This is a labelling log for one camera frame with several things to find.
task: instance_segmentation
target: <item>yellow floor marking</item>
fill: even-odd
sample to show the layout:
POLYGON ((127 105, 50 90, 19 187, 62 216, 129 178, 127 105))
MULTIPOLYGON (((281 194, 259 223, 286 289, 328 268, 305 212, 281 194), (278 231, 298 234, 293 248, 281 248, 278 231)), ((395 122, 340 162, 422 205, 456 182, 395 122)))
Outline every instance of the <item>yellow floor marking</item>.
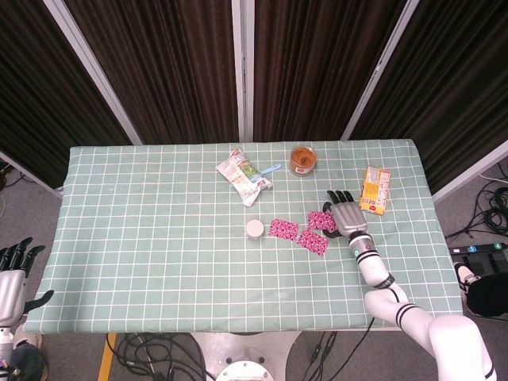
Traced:
MULTIPOLYGON (((114 348, 114 343, 117 339, 116 333, 108 333, 108 340, 110 341, 111 347, 114 348)), ((104 352, 102 353, 101 369, 98 372, 98 381, 108 381, 110 377, 111 360, 113 359, 113 353, 111 352, 108 343, 104 343, 104 352)))

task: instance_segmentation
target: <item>yellow snack box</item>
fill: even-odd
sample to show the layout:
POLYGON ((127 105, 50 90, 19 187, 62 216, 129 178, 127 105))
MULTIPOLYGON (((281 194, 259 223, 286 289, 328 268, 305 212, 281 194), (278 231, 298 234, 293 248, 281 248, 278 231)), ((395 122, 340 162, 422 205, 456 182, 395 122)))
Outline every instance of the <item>yellow snack box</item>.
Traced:
POLYGON ((360 197, 360 208, 383 215, 387 208, 390 171, 369 167, 365 172, 364 188, 360 197))

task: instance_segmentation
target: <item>plastic bag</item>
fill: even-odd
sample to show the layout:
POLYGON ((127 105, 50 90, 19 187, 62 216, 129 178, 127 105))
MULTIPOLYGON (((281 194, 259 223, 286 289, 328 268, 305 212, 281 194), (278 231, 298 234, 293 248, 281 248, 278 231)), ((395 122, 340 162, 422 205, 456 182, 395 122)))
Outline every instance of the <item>plastic bag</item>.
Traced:
POLYGON ((216 169, 235 187, 245 206, 252 206, 263 189, 271 188, 271 183, 245 159, 239 148, 231 152, 229 158, 217 165, 216 169))

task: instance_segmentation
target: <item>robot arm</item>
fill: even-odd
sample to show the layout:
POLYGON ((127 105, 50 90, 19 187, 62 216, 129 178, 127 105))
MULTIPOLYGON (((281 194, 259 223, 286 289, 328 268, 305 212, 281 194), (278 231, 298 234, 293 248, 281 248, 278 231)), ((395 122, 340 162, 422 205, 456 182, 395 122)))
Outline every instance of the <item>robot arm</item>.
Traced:
POLYGON ((9 368, 13 351, 13 334, 11 327, 24 314, 43 306, 53 296, 53 290, 47 291, 42 298, 25 301, 26 279, 29 276, 33 261, 44 246, 36 246, 25 255, 25 250, 32 242, 32 237, 19 244, 0 250, 0 378, 13 369, 9 368))
POLYGON ((365 295, 365 309, 376 318, 397 325, 435 357, 440 381, 497 379, 491 358, 476 324, 465 316, 434 317, 410 303, 395 282, 367 233, 367 222, 347 191, 329 190, 338 232, 349 239, 365 281, 376 290, 365 295))

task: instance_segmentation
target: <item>pink patterned package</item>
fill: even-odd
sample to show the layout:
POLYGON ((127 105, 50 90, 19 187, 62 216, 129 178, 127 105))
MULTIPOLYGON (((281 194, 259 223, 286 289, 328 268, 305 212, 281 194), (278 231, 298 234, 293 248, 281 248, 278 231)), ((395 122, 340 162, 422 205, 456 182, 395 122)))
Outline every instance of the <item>pink patterned package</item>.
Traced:
POLYGON ((335 220, 333 219, 333 215, 331 213, 310 212, 307 216, 307 222, 309 224, 309 229, 312 230, 325 229, 329 232, 337 230, 335 220))
POLYGON ((326 248, 328 248, 328 240, 326 238, 318 236, 308 229, 303 230, 302 234, 300 234, 298 244, 303 248, 308 248, 319 256, 324 255, 326 248))
POLYGON ((296 241, 296 236, 298 235, 298 224, 274 218, 271 220, 269 234, 273 237, 296 241))

